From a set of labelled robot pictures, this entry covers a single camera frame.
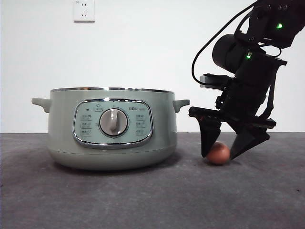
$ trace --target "brand logo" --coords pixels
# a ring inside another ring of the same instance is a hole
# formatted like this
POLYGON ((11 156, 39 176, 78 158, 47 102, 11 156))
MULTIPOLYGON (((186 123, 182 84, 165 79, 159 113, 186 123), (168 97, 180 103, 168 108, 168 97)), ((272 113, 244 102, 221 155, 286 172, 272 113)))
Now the brand logo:
POLYGON ((129 107, 129 110, 130 111, 145 111, 145 108, 139 108, 139 107, 129 107))

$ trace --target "white wall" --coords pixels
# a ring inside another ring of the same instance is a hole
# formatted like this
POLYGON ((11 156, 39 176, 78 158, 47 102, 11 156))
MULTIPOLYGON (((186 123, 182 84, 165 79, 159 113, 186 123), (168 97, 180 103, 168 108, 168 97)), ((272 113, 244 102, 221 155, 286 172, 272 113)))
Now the white wall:
MULTIPOLYGON (((201 89, 191 77, 197 51, 251 0, 96 0, 96 22, 74 23, 73 0, 1 1, 1 132, 46 132, 48 115, 31 104, 61 87, 140 87, 174 91, 177 99, 214 109, 220 91, 201 89)), ((232 33, 238 22, 225 32, 232 33)), ((304 37, 283 50, 278 72, 275 131, 305 131, 304 37)), ((196 74, 226 74, 211 59, 196 74)), ((178 131, 199 132, 188 108, 178 131)), ((227 125, 223 131, 231 131, 227 125)))

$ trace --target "control panel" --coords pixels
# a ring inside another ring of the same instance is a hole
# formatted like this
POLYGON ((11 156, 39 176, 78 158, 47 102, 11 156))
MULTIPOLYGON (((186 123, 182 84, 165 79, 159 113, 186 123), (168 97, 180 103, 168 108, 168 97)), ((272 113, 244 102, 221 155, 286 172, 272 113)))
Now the control panel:
POLYGON ((90 99, 75 109, 73 136, 84 147, 135 147, 145 144, 152 134, 152 112, 144 101, 90 99))

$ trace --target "silver knob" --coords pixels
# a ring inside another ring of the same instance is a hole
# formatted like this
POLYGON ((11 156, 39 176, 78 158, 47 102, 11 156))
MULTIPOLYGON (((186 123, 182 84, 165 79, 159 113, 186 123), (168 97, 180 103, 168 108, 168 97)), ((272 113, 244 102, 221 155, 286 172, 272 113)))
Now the silver knob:
POLYGON ((118 136, 127 128, 127 117, 119 109, 110 109, 101 115, 100 126, 107 135, 118 136))

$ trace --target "button icon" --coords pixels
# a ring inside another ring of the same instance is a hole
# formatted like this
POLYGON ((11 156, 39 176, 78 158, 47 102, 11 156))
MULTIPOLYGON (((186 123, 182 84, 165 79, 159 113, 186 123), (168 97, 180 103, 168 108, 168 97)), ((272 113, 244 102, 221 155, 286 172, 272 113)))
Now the button icon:
POLYGON ((91 123, 81 123, 81 129, 91 129, 91 123))
POLYGON ((136 114, 135 119, 137 121, 144 121, 145 120, 145 115, 144 114, 136 114))
POLYGON ((145 131, 143 130, 143 129, 141 129, 141 130, 136 130, 135 131, 135 133, 136 133, 136 135, 145 135, 145 131))
POLYGON ((146 123, 145 123, 145 121, 136 122, 136 126, 137 126, 137 128, 145 128, 146 123))
POLYGON ((91 130, 82 130, 81 136, 82 137, 91 137, 91 130))
POLYGON ((91 121, 91 120, 92 120, 91 114, 83 114, 81 116, 81 121, 91 121))
POLYGON ((103 107, 101 107, 101 106, 95 107, 95 108, 94 108, 94 111, 96 111, 96 112, 101 112, 101 111, 103 111, 103 107))

